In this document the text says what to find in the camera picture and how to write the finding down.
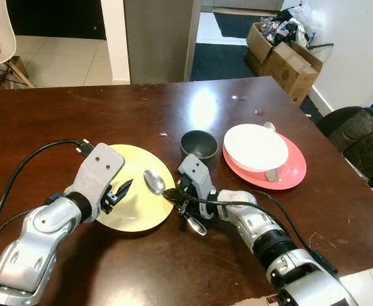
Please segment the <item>black padded chair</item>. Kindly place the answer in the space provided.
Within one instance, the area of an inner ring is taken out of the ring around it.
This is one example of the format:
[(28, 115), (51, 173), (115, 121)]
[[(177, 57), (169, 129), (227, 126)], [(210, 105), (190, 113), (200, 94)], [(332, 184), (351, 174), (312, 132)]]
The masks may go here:
[(373, 108), (340, 108), (316, 125), (373, 191)]

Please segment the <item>brown cardboard box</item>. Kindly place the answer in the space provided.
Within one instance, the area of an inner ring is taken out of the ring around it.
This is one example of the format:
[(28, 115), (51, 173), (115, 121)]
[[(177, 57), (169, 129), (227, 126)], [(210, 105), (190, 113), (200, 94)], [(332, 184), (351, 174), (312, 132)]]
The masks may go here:
[(254, 23), (247, 38), (244, 61), (259, 76), (271, 76), (295, 105), (302, 105), (323, 69), (323, 61), (297, 43), (273, 46), (260, 33), (265, 24)]

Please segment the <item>dark floor mat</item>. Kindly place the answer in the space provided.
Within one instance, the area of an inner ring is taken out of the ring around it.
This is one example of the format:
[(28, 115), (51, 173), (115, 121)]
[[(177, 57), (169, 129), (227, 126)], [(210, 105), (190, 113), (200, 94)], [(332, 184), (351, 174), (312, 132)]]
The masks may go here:
[(264, 17), (256, 15), (237, 15), (228, 13), (214, 13), (219, 31), (223, 37), (245, 39), (256, 22), (262, 22)]
[(258, 77), (245, 63), (244, 45), (196, 43), (189, 81)]

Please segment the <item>white chair with wooden legs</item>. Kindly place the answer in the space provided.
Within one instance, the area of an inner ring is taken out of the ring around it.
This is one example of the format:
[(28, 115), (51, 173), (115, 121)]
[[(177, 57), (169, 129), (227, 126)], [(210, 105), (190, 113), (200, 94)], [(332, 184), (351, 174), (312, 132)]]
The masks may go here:
[(6, 0), (0, 0), (0, 65), (6, 65), (8, 67), (6, 72), (11, 71), (21, 79), (21, 81), (12, 80), (15, 84), (35, 88), (34, 84), (26, 77), (25, 70), (11, 64), (11, 59), (15, 56), (15, 49), (17, 49), (17, 41), (15, 41), (15, 33), (8, 14), (8, 6)]

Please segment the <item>yellow plate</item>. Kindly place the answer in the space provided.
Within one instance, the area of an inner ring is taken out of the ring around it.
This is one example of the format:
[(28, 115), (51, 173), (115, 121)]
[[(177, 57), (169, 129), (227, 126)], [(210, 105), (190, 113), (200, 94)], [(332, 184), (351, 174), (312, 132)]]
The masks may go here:
[(111, 148), (125, 159), (125, 165), (111, 181), (112, 190), (115, 191), (125, 181), (132, 180), (133, 183), (112, 212), (99, 213), (96, 220), (122, 232), (143, 232), (158, 226), (168, 218), (173, 206), (162, 195), (155, 195), (149, 190), (143, 172), (155, 171), (166, 187), (175, 186), (172, 173), (163, 161), (145, 149), (132, 145), (112, 145)]

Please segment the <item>white bowl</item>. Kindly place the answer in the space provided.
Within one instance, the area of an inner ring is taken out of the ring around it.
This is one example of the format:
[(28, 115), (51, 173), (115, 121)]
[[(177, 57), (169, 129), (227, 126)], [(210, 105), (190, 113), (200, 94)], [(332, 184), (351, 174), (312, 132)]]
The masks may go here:
[(282, 135), (259, 124), (239, 124), (223, 137), (225, 152), (246, 171), (271, 171), (286, 163), (288, 146)]

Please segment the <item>dark grey small bowl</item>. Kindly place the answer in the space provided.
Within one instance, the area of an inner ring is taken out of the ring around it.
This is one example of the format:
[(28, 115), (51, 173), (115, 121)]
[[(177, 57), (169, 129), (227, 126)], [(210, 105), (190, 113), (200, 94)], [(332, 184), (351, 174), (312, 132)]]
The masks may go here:
[(183, 134), (179, 146), (182, 157), (194, 154), (201, 161), (213, 160), (219, 150), (216, 138), (201, 130), (192, 130)]

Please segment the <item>silver metal spoon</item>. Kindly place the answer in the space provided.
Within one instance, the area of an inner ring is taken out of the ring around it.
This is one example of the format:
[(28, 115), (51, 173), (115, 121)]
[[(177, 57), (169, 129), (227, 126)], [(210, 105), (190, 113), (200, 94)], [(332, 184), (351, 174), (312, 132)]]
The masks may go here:
[[(265, 122), (264, 127), (270, 130), (271, 132), (277, 133), (276, 127), (273, 122)], [(268, 170), (265, 172), (266, 179), (270, 182), (278, 182), (281, 180), (279, 174), (279, 166), (275, 167), (274, 169)]]
[(152, 193), (156, 195), (162, 195), (164, 196), (164, 198), (168, 199), (174, 204), (175, 209), (177, 209), (179, 215), (186, 220), (189, 227), (195, 233), (201, 236), (207, 235), (207, 229), (201, 224), (201, 222), (199, 222), (195, 217), (186, 212), (186, 208), (189, 203), (188, 201), (182, 202), (181, 204), (177, 204), (177, 201), (166, 197), (166, 184), (163, 178), (160, 175), (158, 175), (158, 172), (152, 170), (145, 170), (143, 172), (143, 178), (145, 179), (145, 183), (147, 184), (148, 188)]

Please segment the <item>pink plate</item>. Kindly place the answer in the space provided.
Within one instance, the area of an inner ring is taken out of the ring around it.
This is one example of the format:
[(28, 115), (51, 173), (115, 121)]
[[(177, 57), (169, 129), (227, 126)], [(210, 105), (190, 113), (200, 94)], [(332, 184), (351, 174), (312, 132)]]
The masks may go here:
[(224, 160), (235, 174), (254, 186), (276, 191), (296, 187), (305, 178), (307, 172), (305, 156), (291, 140), (285, 137), (285, 135), (280, 134), (280, 137), (285, 141), (286, 148), (288, 148), (288, 160), (286, 160), (284, 165), (279, 167), (280, 181), (271, 182), (267, 180), (265, 172), (260, 173), (242, 169), (242, 167), (230, 157), (225, 146), (223, 146)]

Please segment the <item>white plastic bag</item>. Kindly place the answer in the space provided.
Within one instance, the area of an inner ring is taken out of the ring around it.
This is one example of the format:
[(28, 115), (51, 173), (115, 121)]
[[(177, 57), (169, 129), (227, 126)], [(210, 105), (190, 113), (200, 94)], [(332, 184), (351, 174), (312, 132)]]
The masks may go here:
[(284, 4), (283, 10), (303, 24), (309, 41), (314, 41), (318, 37), (321, 30), (321, 15), (314, 11), (309, 0), (296, 0), (296, 3)]

